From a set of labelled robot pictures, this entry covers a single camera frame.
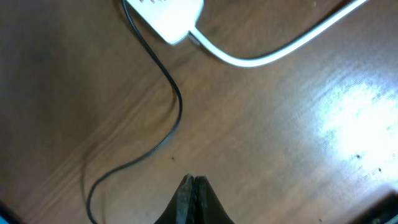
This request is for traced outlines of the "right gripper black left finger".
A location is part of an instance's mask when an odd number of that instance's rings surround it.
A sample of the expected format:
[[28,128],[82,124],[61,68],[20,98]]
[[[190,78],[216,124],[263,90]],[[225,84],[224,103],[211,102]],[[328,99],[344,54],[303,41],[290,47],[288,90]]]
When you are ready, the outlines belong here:
[[191,224],[194,223],[194,177],[187,174],[178,185],[172,199],[155,224]]

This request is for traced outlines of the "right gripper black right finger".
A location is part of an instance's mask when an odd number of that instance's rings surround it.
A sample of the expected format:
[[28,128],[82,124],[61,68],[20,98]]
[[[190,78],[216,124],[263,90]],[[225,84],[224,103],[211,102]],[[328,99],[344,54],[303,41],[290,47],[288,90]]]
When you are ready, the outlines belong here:
[[195,178],[194,224],[234,224],[205,176]]

